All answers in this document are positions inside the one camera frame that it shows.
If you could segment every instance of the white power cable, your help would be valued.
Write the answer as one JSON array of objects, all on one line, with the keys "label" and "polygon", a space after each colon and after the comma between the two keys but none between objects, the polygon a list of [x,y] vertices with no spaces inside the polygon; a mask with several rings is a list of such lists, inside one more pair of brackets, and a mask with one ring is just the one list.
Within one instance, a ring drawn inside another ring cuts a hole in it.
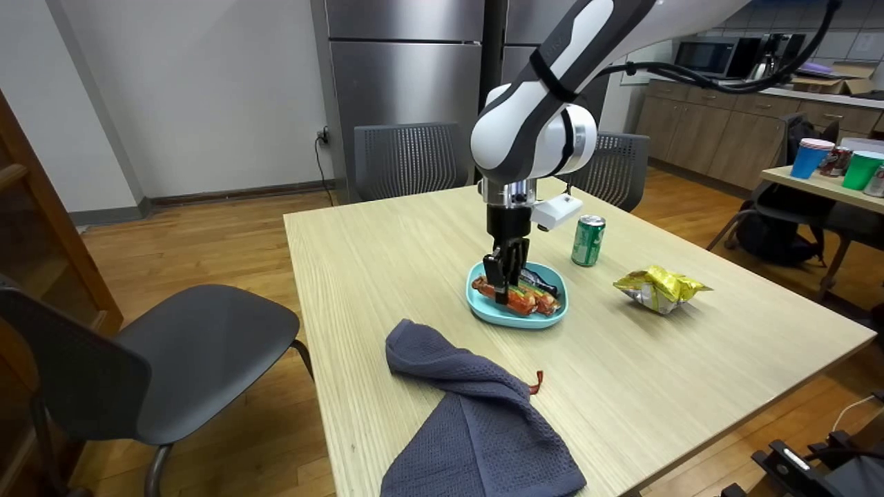
[{"label": "white power cable", "polygon": [[847,411],[849,411],[849,410],[855,408],[855,407],[858,406],[859,404],[862,404],[862,403],[865,403],[865,402],[868,402],[868,401],[872,401],[872,400],[874,400],[874,398],[875,398],[874,395],[869,395],[868,397],[865,397],[862,401],[856,401],[856,402],[853,402],[852,404],[850,404],[849,406],[847,406],[846,408],[844,408],[844,410],[841,411],[841,414],[838,415],[838,419],[835,419],[834,424],[832,425],[832,432],[834,432],[835,428],[838,427],[838,424],[841,422],[841,418],[844,417],[844,415],[847,413]]}]

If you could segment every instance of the blue plastic cup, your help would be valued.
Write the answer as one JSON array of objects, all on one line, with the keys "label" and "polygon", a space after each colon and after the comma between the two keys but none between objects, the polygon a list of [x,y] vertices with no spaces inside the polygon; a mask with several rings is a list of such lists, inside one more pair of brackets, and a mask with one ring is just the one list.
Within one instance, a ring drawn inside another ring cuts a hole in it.
[{"label": "blue plastic cup", "polygon": [[804,138],[801,140],[801,146],[798,147],[798,155],[795,157],[795,163],[792,165],[789,175],[807,180],[826,160],[833,148],[834,143],[830,141]]}]

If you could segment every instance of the soda can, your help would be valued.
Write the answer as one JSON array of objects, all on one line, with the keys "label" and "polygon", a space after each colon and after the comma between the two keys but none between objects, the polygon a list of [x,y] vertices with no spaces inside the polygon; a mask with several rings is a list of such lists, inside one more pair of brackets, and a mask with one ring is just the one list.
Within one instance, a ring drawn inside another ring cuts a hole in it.
[{"label": "soda can", "polygon": [[605,236],[605,219],[600,216],[581,216],[577,219],[577,232],[574,234],[574,247],[571,260],[581,266],[594,266],[602,249]]},{"label": "soda can", "polygon": [[871,196],[884,197],[884,165],[878,168],[872,180],[866,185],[863,193]]},{"label": "soda can", "polygon": [[853,150],[847,147],[835,147],[826,161],[823,162],[822,167],[819,168],[819,173],[833,178],[843,176],[844,171],[847,169],[847,164],[850,164],[852,157]]}]

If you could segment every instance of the table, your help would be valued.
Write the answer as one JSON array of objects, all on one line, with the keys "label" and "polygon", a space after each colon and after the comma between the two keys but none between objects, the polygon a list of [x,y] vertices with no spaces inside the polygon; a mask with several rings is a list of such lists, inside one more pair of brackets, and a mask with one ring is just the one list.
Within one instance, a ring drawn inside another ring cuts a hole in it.
[{"label": "table", "polygon": [[[539,181],[539,198],[563,189]],[[393,458],[442,393],[394,377],[386,335],[404,317],[526,381],[589,482],[639,489],[728,428],[861,348],[873,333],[627,212],[575,192],[607,219],[595,267],[570,261],[575,222],[532,233],[530,260],[564,278],[570,311],[528,332],[470,313],[466,275],[489,250],[475,187],[285,217],[338,496],[377,495]],[[612,283],[649,264],[715,289],[661,317]]]},{"label": "table", "polygon": [[884,198],[866,195],[861,191],[842,187],[841,184],[844,178],[829,178],[815,172],[809,179],[801,180],[800,178],[789,176],[791,170],[791,165],[765,169],[761,172],[761,179],[797,188],[814,195],[824,196],[838,202],[848,203],[860,209],[884,214]]}]

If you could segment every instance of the microwave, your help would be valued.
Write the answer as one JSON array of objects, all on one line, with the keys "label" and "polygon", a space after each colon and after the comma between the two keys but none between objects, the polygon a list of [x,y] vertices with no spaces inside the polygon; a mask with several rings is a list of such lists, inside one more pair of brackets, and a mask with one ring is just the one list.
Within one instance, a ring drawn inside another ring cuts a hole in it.
[{"label": "microwave", "polygon": [[675,53],[675,65],[720,80],[742,80],[758,62],[760,47],[761,38],[687,38]]}]

